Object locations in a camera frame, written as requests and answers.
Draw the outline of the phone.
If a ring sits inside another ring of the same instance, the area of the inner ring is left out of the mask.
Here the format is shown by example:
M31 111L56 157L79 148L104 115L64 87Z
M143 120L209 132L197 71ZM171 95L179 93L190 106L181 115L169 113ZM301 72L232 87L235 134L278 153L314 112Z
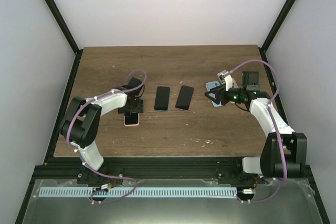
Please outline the phone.
M140 116L138 113L130 113L124 115L123 124L124 126L138 126L140 123Z
M154 110L167 111L169 106L170 87L158 86L156 90Z
M175 107L187 111L190 107L194 88L190 86L181 86Z

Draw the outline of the black frame post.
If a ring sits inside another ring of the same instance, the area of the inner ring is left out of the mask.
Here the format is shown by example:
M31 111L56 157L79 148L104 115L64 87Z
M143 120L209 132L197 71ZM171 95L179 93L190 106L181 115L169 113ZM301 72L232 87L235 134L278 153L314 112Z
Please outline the black frame post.
M275 22L273 23L263 45L261 46L261 50L266 52L273 40L275 39L276 34L278 33L279 29L281 28L282 24L284 23L286 17L288 16L291 8L293 7L296 0L286 0L283 4Z
M80 51L77 43L75 42L75 39L73 35L71 34L56 2L54 0L44 0L47 4L51 14L53 15L57 25L59 26L61 32L63 33L66 41L68 42L70 48L74 52L75 55L77 55Z

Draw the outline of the left black frame post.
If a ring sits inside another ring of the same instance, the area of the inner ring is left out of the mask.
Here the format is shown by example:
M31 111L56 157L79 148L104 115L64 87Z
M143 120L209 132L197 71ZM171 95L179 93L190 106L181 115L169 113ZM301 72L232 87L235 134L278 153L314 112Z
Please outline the left black frame post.
M59 26L61 32L63 33L66 41L68 42L70 48L74 52L75 55L77 55L80 51L77 43L75 42L75 39L73 35L71 34L56 2L54 0L44 0L47 4L51 14L53 15L57 25Z

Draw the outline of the left black table edge rail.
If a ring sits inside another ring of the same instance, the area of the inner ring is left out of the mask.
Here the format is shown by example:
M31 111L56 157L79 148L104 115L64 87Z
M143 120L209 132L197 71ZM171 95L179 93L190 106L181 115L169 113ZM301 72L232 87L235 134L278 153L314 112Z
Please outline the left black table edge rail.
M58 141L58 137L59 137L59 126L61 123L61 120L65 114L67 105L68 105L68 101L71 95L71 91L72 91L72 87L73 87L73 83L75 81L76 78L76 74L77 74L77 70L78 67L80 65L80 60L82 57L82 53L83 53L83 49L80 49L76 54L75 54L75 58L71 67L71 71L69 74L69 78L65 87L65 91L64 94L62 96L62 100L61 100L61 104L60 104L60 108L56 117L56 121L55 121L55 125L54 128L52 130L52 134L49 140L49 144L46 150L46 154L44 157L44 161L43 161L43 165L47 165L47 163L49 162L49 160L54 156L54 152L55 152L55 148L56 148L56 144Z

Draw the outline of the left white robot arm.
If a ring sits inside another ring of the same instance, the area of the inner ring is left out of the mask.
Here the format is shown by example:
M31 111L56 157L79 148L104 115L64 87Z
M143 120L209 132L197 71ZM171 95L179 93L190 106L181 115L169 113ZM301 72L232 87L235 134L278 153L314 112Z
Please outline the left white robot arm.
M125 126L138 126L143 113L144 82L132 77L126 85L93 97L74 97L61 120L59 133L69 146L78 151L83 164L90 167L89 178L95 184L102 184L107 178L107 170L95 139L102 116L117 110L123 115Z

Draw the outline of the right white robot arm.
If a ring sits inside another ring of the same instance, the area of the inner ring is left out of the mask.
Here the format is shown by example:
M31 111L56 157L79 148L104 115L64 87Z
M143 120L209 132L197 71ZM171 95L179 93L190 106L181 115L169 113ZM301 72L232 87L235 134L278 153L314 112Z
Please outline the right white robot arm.
M299 178L306 171L307 137L290 127L274 108L271 97L260 90L259 73L244 71L242 86L234 78L218 74L219 80L206 83L205 96L213 105L243 104L261 126L266 141L260 156L244 157L233 177L244 184L252 174L274 178Z

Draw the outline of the light blue phone case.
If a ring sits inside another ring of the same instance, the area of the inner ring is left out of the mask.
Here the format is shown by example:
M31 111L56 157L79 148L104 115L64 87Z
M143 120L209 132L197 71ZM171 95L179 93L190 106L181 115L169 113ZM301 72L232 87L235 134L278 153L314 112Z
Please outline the light blue phone case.
M218 87L221 87L221 86L222 86L222 84L220 82L218 82L218 81L211 81L211 82L207 82L205 84L207 92L209 92L213 88L218 88ZM213 100L211 100L211 102L212 102L212 105L214 107L220 107L220 106L222 106L221 102L219 104L216 104Z

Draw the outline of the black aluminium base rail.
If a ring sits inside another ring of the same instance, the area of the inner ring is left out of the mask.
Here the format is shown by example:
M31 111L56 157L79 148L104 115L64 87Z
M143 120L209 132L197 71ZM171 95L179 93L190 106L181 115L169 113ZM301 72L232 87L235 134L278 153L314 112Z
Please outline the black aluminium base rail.
M107 157L100 170L112 176L143 179L201 179L220 184L252 185L255 176L243 174L242 157ZM33 179L75 179L80 184L110 182L82 166L75 157L51 157L36 166Z

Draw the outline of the right black frame post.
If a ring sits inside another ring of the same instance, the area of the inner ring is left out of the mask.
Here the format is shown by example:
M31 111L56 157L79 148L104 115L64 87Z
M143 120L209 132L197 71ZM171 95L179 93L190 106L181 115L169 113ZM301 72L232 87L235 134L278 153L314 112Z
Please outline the right black frame post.
M275 39L276 34L278 33L279 29L281 28L282 24L284 23L286 17L288 16L291 8L293 7L296 0L286 0L283 4L275 22L273 23L263 45L261 46L261 50L266 52L273 40Z

